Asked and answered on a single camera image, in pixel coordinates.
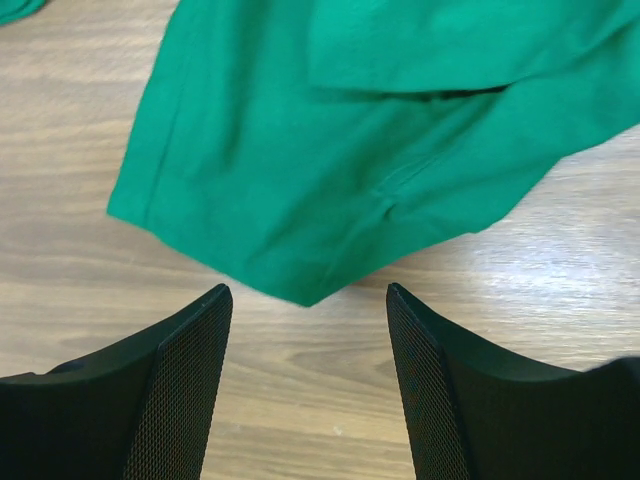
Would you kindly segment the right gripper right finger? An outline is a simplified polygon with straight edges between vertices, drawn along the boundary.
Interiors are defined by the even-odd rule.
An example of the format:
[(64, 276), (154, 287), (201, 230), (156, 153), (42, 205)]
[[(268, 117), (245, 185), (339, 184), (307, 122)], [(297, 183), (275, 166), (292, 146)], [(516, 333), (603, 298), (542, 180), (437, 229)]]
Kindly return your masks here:
[(439, 315), (397, 283), (388, 329), (419, 479), (635, 479), (639, 361), (580, 372)]

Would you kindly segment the green t shirt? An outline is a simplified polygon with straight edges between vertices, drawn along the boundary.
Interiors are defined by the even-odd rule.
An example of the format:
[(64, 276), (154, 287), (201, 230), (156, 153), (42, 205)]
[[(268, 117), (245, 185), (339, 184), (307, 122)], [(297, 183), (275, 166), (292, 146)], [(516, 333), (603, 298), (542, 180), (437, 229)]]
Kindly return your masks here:
[(638, 121), (635, 1), (182, 1), (107, 211), (311, 306)]

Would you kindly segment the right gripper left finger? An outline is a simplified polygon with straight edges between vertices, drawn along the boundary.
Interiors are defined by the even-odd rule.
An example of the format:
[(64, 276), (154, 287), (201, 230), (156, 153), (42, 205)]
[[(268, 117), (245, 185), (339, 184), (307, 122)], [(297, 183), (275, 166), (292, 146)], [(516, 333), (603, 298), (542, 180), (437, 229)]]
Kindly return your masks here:
[(2, 378), (2, 478), (200, 478), (232, 310), (220, 284), (112, 345)]

